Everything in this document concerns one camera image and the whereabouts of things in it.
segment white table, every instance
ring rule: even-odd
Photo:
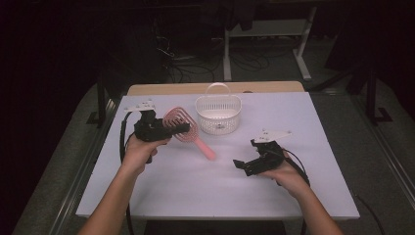
[[[123,109],[151,99],[157,118],[174,106],[195,120],[195,101],[203,94],[125,96],[85,189],[77,215],[89,216],[120,165],[118,141]],[[250,140],[262,128],[291,131],[277,142],[302,161],[311,187],[334,219],[359,218],[355,203],[306,92],[237,93],[242,99],[241,124],[228,135],[200,137],[216,152],[208,161],[196,145],[173,138],[158,148],[139,176],[131,197],[134,217],[143,219],[290,219],[301,217],[298,203],[269,178],[246,177],[232,160],[251,161],[258,153]],[[140,113],[129,117],[126,135]]]

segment pink brush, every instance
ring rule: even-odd
[[[214,160],[216,153],[204,141],[202,141],[201,138],[199,138],[198,125],[183,108],[175,107],[171,109],[165,113],[164,118],[162,119],[162,125],[164,126],[174,126],[182,123],[189,123],[190,130],[188,132],[175,134],[174,137],[181,142],[195,143],[209,160]]]

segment white basket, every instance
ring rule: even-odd
[[[214,86],[226,87],[228,94],[208,95],[208,91]],[[238,128],[242,103],[238,96],[230,93],[231,90],[226,84],[215,82],[207,88],[205,96],[196,100],[199,127],[202,131],[212,135],[223,135]]]

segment black cable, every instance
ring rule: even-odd
[[[293,154],[291,151],[288,151],[286,149],[284,149],[284,151],[286,151],[287,153],[290,153],[291,155],[293,155],[299,161],[299,163],[300,163],[300,165],[302,167],[302,170],[300,169],[300,167],[296,163],[294,163],[294,161],[292,159],[290,159],[290,158],[286,158],[285,159],[285,161],[287,163],[289,163],[301,175],[301,177],[304,179],[304,181],[309,186],[310,185],[310,181],[308,180],[308,176],[307,176],[307,174],[305,172],[304,165],[302,164],[302,162],[300,161],[300,159],[295,154]],[[303,219],[302,220],[302,225],[301,225],[301,233],[300,233],[300,235],[305,235],[305,232],[306,231],[307,231],[307,224],[305,222],[305,219]]]
[[[120,135],[119,135],[119,156],[120,156],[121,162],[124,160],[124,156],[125,156],[125,128],[127,126],[127,120],[128,120],[128,117],[130,115],[131,115],[131,112],[128,112],[125,115],[125,118],[121,123],[121,131],[120,131]],[[128,226],[129,234],[134,235],[134,230],[133,230],[132,221],[131,221],[131,211],[130,211],[129,204],[128,204],[127,210],[126,210],[126,219],[127,219],[127,226]]]
[[[244,70],[244,71],[260,71],[260,70],[262,70],[262,69],[266,69],[266,68],[268,68],[269,67],[269,65],[270,65],[270,62],[269,62],[269,60],[268,59],[270,59],[270,58],[276,58],[276,57],[280,57],[280,56],[284,56],[284,55],[286,55],[287,53],[289,53],[289,52],[291,52],[294,48],[296,48],[298,45],[300,44],[300,41],[299,40],[297,40],[296,41],[296,43],[294,43],[294,45],[293,46],[290,46],[290,48],[289,49],[287,49],[287,50],[285,50],[284,52],[282,52],[282,53],[280,53],[280,54],[278,54],[278,55],[273,55],[273,56],[267,56],[266,54],[267,53],[269,53],[269,51],[276,45],[276,41],[274,40],[274,42],[273,42],[273,44],[270,46],[270,47],[268,47],[267,49],[265,49],[266,51],[265,52],[262,52],[262,53],[259,53],[259,54],[256,54],[256,53],[253,53],[253,52],[250,52],[250,53],[246,53],[246,54],[252,54],[254,57],[252,58],[252,57],[249,57],[249,56],[244,56],[241,52],[239,52],[239,54],[240,54],[240,56],[245,60],[245,61],[247,61],[247,63],[245,63],[245,62],[243,62],[243,61],[241,61],[241,60],[239,60],[237,57],[235,57],[235,56],[229,56],[231,59],[232,59],[232,62],[237,66],[237,67],[239,67],[240,69],[242,69],[242,70]],[[252,42],[252,49],[254,49],[254,50],[257,50],[257,49],[259,49],[259,48],[255,48],[254,47],[254,43]],[[263,65],[260,61],[259,61],[259,59],[263,59],[264,61],[265,61],[265,65]],[[252,65],[252,64],[250,64],[251,62],[255,62],[255,63],[257,63],[257,66],[256,65]]]
[[[355,72],[361,70],[365,66],[367,66],[367,62],[365,60],[359,61],[356,64],[354,64],[353,66],[351,66],[349,69],[340,71],[335,76],[329,78],[328,80],[322,82],[321,84],[318,84],[314,87],[310,87],[310,88],[306,89],[306,91],[311,91],[311,92],[312,91],[321,91],[321,90],[335,84],[336,82],[344,79],[348,75],[354,74]]]
[[[173,59],[172,62],[176,64],[177,66],[183,65],[183,63],[192,63],[192,64],[184,64],[188,66],[200,66],[206,63],[206,61],[200,58],[199,56],[191,56],[185,59],[176,58],[176,59]]]
[[[221,60],[218,60],[217,63],[216,63],[216,65],[212,69],[211,68],[208,68],[208,67],[201,66],[205,62],[196,63],[196,64],[180,64],[180,65],[178,63],[174,63],[174,64],[171,64],[171,66],[173,68],[179,70],[180,72],[185,71],[185,72],[188,72],[188,73],[191,73],[191,74],[206,74],[206,73],[210,73],[211,74],[211,77],[212,77],[212,82],[214,82],[215,81],[214,71],[219,67],[220,62],[221,62]],[[192,70],[185,70],[183,68],[199,68],[199,69],[202,69],[202,70],[205,70],[205,71],[192,71]]]
[[[174,77],[174,70],[172,72],[170,72],[170,68],[168,68],[167,73],[168,73],[168,76],[171,79],[171,83],[176,83],[176,77]]]
[[[379,230],[381,231],[382,235],[385,235],[384,227],[382,226],[381,220],[376,216],[375,212],[369,207],[369,205],[357,194],[353,193],[353,196],[358,199],[366,209],[372,214],[373,218],[375,219],[376,223],[378,224]]]
[[[190,76],[189,76],[189,75],[187,75],[187,74],[184,74],[184,73],[183,73],[183,70],[182,70],[181,68],[179,68],[179,67],[177,67],[177,66],[175,66],[175,65],[170,65],[170,67],[172,68],[173,77],[174,77],[174,70],[177,70],[177,71],[179,71],[179,72],[180,72],[180,79],[179,79],[179,81],[177,81],[177,83],[182,83],[182,81],[183,81],[183,77],[184,77],[185,75],[189,78],[189,82],[192,82],[192,79],[190,78]]]

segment dark floor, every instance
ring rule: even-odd
[[[279,38],[275,45],[273,40],[261,40],[254,42],[255,50],[245,42],[232,44],[234,81],[298,80],[308,89],[338,74],[324,67],[335,39],[309,40],[303,57],[312,76],[310,81],[302,80],[291,53],[291,45],[296,43],[294,38]],[[176,61],[175,69],[169,69],[168,82],[223,81],[220,62],[220,56]],[[310,93],[346,183],[356,195],[361,215],[359,219],[339,224],[345,234],[382,234],[380,227],[385,234],[413,234],[414,185],[410,179],[415,178],[414,121],[387,85],[379,81],[377,107],[386,108],[393,121],[373,125],[364,114],[365,90],[359,95],[349,95],[346,92],[349,80],[347,76],[322,91]],[[75,234],[82,226],[85,218],[74,212],[93,169],[90,159],[94,154],[97,156],[94,149],[99,149],[103,141],[101,132],[109,127],[108,123],[101,129],[86,124],[90,114],[97,111],[96,99],[94,85],[73,114],[15,234]],[[370,211],[379,218],[379,224]],[[145,223],[134,221],[136,234],[143,234]],[[285,226],[287,234],[300,234],[300,221],[285,221]],[[126,226],[122,234],[128,234]]]

